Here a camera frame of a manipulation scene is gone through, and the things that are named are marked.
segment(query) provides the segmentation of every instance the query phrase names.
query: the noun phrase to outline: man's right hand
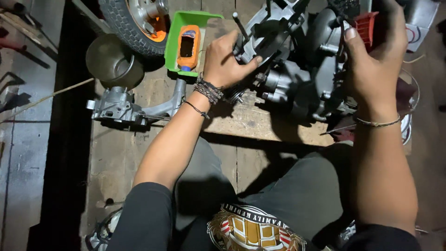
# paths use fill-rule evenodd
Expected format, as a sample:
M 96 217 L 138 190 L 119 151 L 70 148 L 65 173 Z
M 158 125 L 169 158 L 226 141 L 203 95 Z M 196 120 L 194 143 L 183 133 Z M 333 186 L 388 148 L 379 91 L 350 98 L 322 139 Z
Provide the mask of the man's right hand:
M 395 0 L 377 1 L 382 38 L 370 54 L 354 28 L 344 33 L 349 72 L 347 84 L 358 102 L 358 116 L 366 121 L 388 123 L 398 118 L 396 112 L 396 82 L 407 49 L 407 34 L 403 8 Z

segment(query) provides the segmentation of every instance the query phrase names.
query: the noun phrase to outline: hand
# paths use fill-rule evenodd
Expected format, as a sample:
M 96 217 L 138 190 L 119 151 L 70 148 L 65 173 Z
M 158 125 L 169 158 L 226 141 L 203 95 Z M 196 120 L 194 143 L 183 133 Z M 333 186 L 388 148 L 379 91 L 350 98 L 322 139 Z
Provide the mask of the hand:
M 384 34 L 375 34 L 374 43 L 379 46 L 370 55 L 354 28 L 344 33 L 350 68 L 346 83 L 358 102 L 358 116 L 384 123 L 394 121 L 398 116 L 396 82 L 408 41 L 402 7 L 395 0 L 377 2 L 381 8 L 375 26 L 383 25 L 383 28 L 375 30 L 384 31 Z
M 233 30 L 212 41 L 206 49 L 203 79 L 217 88 L 225 89 L 241 81 L 262 62 L 262 57 L 257 56 L 246 65 L 237 63 L 232 53 L 237 36 Z

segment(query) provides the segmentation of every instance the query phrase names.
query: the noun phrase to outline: red plastic part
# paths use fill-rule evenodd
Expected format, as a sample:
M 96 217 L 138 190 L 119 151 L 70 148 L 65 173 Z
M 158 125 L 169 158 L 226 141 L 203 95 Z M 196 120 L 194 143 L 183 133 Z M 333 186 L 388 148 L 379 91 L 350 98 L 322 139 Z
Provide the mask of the red plastic part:
M 368 12 L 355 17 L 355 28 L 364 41 L 367 50 L 369 50 L 373 44 L 373 26 L 375 25 L 375 16 L 378 13 L 379 12 Z

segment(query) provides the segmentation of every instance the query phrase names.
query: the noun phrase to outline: wooden floor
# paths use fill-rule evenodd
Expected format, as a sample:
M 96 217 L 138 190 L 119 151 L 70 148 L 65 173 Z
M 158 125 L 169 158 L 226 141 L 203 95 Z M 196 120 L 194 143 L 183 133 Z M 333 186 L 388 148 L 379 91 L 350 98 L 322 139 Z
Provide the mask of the wooden floor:
M 170 13 L 177 10 L 202 10 L 222 14 L 225 18 L 231 18 L 236 10 L 245 24 L 263 3 L 263 0 L 171 0 L 169 5 Z M 446 8 L 443 5 L 440 6 L 434 25 L 444 18 Z M 446 50 L 435 29 L 431 29 L 419 51 L 411 57 L 423 53 L 426 57 L 416 63 L 405 64 L 403 68 L 413 73 L 421 87 L 421 101 L 413 116 L 412 156 L 408 160 L 418 191 L 420 209 L 417 223 L 426 230 L 432 230 L 446 226 L 446 113 L 437 111 L 438 104 L 446 104 Z M 150 83 L 162 84 L 166 91 L 152 99 L 147 99 L 146 93 L 136 93 L 138 105 L 156 105 L 170 98 L 174 80 L 165 81 L 166 74 L 164 67 L 146 74 Z M 90 231 L 97 220 L 115 209 L 104 208 L 107 199 L 124 201 L 145 149 L 161 130 L 161 127 L 152 127 L 149 132 L 132 133 L 109 129 L 96 121 L 93 123 L 90 180 L 81 235 Z M 301 156 L 312 150 L 311 147 L 280 142 L 215 134 L 202 136 L 221 158 L 222 170 L 237 193 L 247 189 L 255 191 L 259 179 L 279 176 L 294 163 L 296 154 Z

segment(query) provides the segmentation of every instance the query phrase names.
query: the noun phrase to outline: tire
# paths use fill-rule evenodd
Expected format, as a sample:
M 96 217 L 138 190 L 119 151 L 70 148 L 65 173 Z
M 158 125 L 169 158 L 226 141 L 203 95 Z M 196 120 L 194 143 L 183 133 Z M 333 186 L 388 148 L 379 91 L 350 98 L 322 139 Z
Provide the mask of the tire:
M 126 0 L 99 0 L 99 5 L 110 28 L 130 48 L 145 57 L 164 54 L 168 33 L 161 42 L 148 38 L 134 21 Z

